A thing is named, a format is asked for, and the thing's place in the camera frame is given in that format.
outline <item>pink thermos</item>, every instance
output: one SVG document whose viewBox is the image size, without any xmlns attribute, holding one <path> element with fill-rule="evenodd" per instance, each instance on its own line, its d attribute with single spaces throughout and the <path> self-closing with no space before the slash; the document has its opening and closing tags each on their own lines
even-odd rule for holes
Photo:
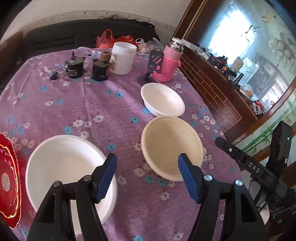
<svg viewBox="0 0 296 241">
<path fill-rule="evenodd" d="M 181 39 L 172 38 L 172 41 L 165 47 L 163 66 L 161 74 L 153 73 L 153 77 L 160 82 L 169 82 L 177 67 L 181 66 L 180 59 L 183 54 L 184 43 Z"/>
</svg>

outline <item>beige bowl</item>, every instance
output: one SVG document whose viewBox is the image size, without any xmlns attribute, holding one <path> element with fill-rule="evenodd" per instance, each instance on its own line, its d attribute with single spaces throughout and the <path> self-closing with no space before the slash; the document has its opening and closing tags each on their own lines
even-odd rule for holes
<svg viewBox="0 0 296 241">
<path fill-rule="evenodd" d="M 143 130 L 141 147 L 153 171 L 172 181 L 183 181 L 178 168 L 181 153 L 186 153 L 192 164 L 199 167 L 206 153 L 196 131 L 173 116 L 160 116 L 150 121 Z"/>
</svg>

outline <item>red plate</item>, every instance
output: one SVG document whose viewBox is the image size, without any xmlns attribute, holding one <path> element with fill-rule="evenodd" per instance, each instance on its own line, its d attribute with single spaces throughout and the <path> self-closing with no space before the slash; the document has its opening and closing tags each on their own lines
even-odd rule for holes
<svg viewBox="0 0 296 241">
<path fill-rule="evenodd" d="M 13 145 L 0 133 L 0 214 L 12 229 L 21 215 L 20 172 Z"/>
</svg>

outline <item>bowl rim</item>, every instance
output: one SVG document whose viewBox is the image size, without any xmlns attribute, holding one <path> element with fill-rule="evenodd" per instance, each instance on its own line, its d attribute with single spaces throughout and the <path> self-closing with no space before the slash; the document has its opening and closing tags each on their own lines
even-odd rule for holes
<svg viewBox="0 0 296 241">
<path fill-rule="evenodd" d="M 156 172 L 156 174 L 160 175 L 161 177 L 167 179 L 167 180 L 171 180 L 171 181 L 183 181 L 182 175 L 180 176 L 173 176 L 170 174 L 167 174 L 166 172 L 162 171 L 160 168 L 158 168 L 156 165 L 154 165 L 154 162 L 151 161 L 151 159 L 149 158 L 148 152 L 147 152 L 147 147 L 146 147 L 146 142 L 145 142 L 145 137 L 146 137 L 146 133 L 148 132 L 149 127 L 151 126 L 152 123 L 154 123 L 155 121 L 158 121 L 159 119 L 162 118 L 170 118 L 170 119 L 174 119 L 176 121 L 180 121 L 182 123 L 184 123 L 184 125 L 186 125 L 194 134 L 195 138 L 197 139 L 197 141 L 200 141 L 200 143 L 202 144 L 202 141 L 199 137 L 199 135 L 197 134 L 197 132 L 192 128 L 191 125 L 189 125 L 186 121 L 182 120 L 181 118 L 178 118 L 176 116 L 169 116 L 169 115 L 165 115 L 165 116 L 158 116 L 154 119 L 152 119 L 144 128 L 143 132 L 142 132 L 142 136 L 141 136 L 141 149 L 142 149 L 142 153 L 143 156 L 146 160 L 146 162 L 149 164 L 149 166 L 151 167 L 151 169 L 153 171 Z M 204 147 L 203 144 L 199 150 L 201 153 L 204 153 Z"/>
<path fill-rule="evenodd" d="M 156 87 L 157 87 L 157 86 L 161 86 L 161 85 L 163 85 L 164 88 L 168 90 L 168 92 L 170 92 L 171 94 L 173 94 L 174 96 L 176 96 L 177 98 L 179 98 L 179 99 L 182 101 L 182 107 L 183 107 L 183 108 L 182 108 L 182 112 L 180 112 L 180 113 L 178 113 L 177 115 L 174 115 L 174 116 L 175 116 L 175 117 L 179 117 L 179 116 L 181 116 L 181 115 L 184 114 L 184 112 L 185 112 L 185 103 L 184 103 L 183 99 L 181 98 L 181 96 L 180 96 L 176 91 L 174 91 L 173 89 L 171 89 L 170 87 L 168 87 L 168 86 L 166 86 L 166 85 L 164 85 L 164 84 L 160 84 L 160 83 L 147 83 L 147 84 L 143 85 L 142 88 L 141 88 L 141 97 L 142 97 L 142 99 L 144 100 L 144 102 L 147 103 L 147 104 L 148 104 L 148 105 L 149 105 L 154 111 L 156 111 L 156 112 L 158 112 L 159 114 L 164 115 L 164 116 L 170 116 L 170 115 L 166 115 L 166 114 L 160 112 L 159 110 L 155 109 L 155 108 L 149 103 L 149 101 L 147 101 L 147 99 L 146 99 L 146 97 L 145 97 L 145 88 L 147 88 L 148 85 L 154 85 L 154 86 L 156 86 Z"/>
<path fill-rule="evenodd" d="M 96 147 L 93 143 L 91 143 L 90 141 L 88 140 L 85 140 L 83 138 L 80 138 L 78 136 L 73 136 L 73 135 L 57 135 L 57 136 L 53 136 L 53 137 L 50 137 L 48 139 L 46 139 L 45 141 L 41 142 L 37 147 L 36 149 L 32 152 L 31 156 L 29 157 L 29 161 L 27 163 L 27 166 L 26 166 L 26 173 L 25 173 L 25 186 L 26 186 L 26 193 L 27 193 L 27 196 L 29 198 L 29 201 L 32 205 L 32 207 L 34 208 L 35 212 L 38 211 L 38 209 L 36 208 L 36 205 L 33 203 L 32 201 L 32 198 L 31 198 L 31 195 L 30 195 L 30 192 L 29 192 L 29 188 L 28 188 L 28 170 L 30 168 L 30 164 L 31 164 L 31 161 L 32 161 L 32 158 L 33 156 L 36 154 L 36 152 L 42 147 L 44 146 L 45 144 L 47 144 L 48 142 L 52 141 L 52 140 L 55 140 L 55 139 L 61 139 L 61 138 L 74 138 L 74 139 L 77 139 L 77 140 L 80 140 L 86 144 L 88 144 L 89 146 L 91 146 L 101 157 L 102 159 L 106 160 L 106 156 L 104 155 L 104 153 L 98 148 Z M 105 216 L 101 219 L 100 218 L 100 221 L 101 223 L 103 224 L 104 222 L 107 221 L 107 219 L 110 217 L 110 215 L 112 214 L 114 208 L 115 208 L 115 204 L 116 204 L 116 201 L 117 201 L 117 195 L 118 195 L 118 186 L 117 186 L 117 180 L 116 180 L 116 176 L 114 174 L 113 178 L 112 178 L 112 181 L 111 181 L 111 184 L 114 186 L 114 188 L 112 189 L 112 198 L 111 198 L 111 202 L 110 202 L 110 205 L 109 205 L 109 210 L 106 212 Z"/>
</svg>

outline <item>bowl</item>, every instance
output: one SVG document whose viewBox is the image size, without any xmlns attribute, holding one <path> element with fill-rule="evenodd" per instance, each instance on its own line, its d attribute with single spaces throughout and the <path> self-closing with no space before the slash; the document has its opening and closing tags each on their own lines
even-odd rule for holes
<svg viewBox="0 0 296 241">
<path fill-rule="evenodd" d="M 171 88 L 159 83 L 148 83 L 141 88 L 145 107 L 156 117 L 181 116 L 185 112 L 182 98 Z"/>
<path fill-rule="evenodd" d="M 59 135 L 43 141 L 32 153 L 26 169 L 26 191 L 37 212 L 45 195 L 54 181 L 63 184 L 77 182 L 85 175 L 90 175 L 97 166 L 101 166 L 106 156 L 92 143 L 80 137 Z M 96 209 L 103 224 L 111 215 L 117 198 L 115 175 L 106 197 L 96 204 Z M 74 232 L 81 234 L 76 201 L 71 200 Z"/>
<path fill-rule="evenodd" d="M 192 164 L 199 167 L 206 153 L 196 131 L 173 116 L 160 116 L 150 121 L 143 130 L 141 147 L 153 171 L 172 181 L 183 181 L 178 168 L 181 153 L 186 153 Z"/>
</svg>

